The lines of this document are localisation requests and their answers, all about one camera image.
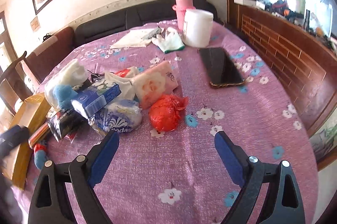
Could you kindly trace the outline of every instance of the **pink tissue pack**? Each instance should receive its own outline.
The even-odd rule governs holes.
[[[168,61],[135,76],[131,79],[131,84],[143,109],[152,106],[162,94],[171,94],[178,87],[177,78]]]

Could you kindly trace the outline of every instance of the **blue gripper pad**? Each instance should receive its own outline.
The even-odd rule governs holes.
[[[102,179],[109,168],[118,146],[119,136],[118,133],[114,133],[102,148],[101,152],[98,154],[91,166],[91,174],[88,179],[88,183],[92,188],[94,188],[96,184],[102,182]]]
[[[242,188],[249,171],[248,156],[223,131],[215,135],[214,145],[233,183]]]

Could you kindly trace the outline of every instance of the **purple floral tablecloth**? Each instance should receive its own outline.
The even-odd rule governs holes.
[[[176,21],[151,23],[177,28]],[[186,47],[164,54],[155,45],[146,48],[110,49],[127,33],[121,32],[76,48],[45,79],[45,83],[70,60],[77,58],[95,73],[117,72],[130,66],[144,71],[170,61],[178,77],[176,95],[189,97],[179,127],[169,133],[151,128],[143,111],[140,128],[120,135],[120,145],[103,181],[94,190],[114,224],[122,223],[220,223],[240,188],[234,185],[214,147],[214,135],[223,130],[248,155],[278,164],[288,160],[301,191],[306,223],[316,207],[318,179],[315,157],[301,120],[290,99],[260,57],[221,25],[214,23],[210,47],[223,47],[246,78],[246,85],[212,89],[197,48]],[[102,138],[82,126],[73,143],[48,141],[48,156],[55,163],[87,154]],[[33,160],[26,189],[15,190],[28,212],[39,171]],[[85,223],[71,185],[70,202],[78,223]],[[249,223],[255,223],[267,191],[263,185]]]

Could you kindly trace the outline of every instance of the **white container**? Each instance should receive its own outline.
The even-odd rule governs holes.
[[[210,43],[213,14],[199,9],[187,9],[184,21],[184,43],[204,48]]]

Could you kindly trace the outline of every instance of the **brick pattern panel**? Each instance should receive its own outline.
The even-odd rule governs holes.
[[[242,16],[242,31],[302,115],[317,93],[326,71],[290,40],[246,15]]]

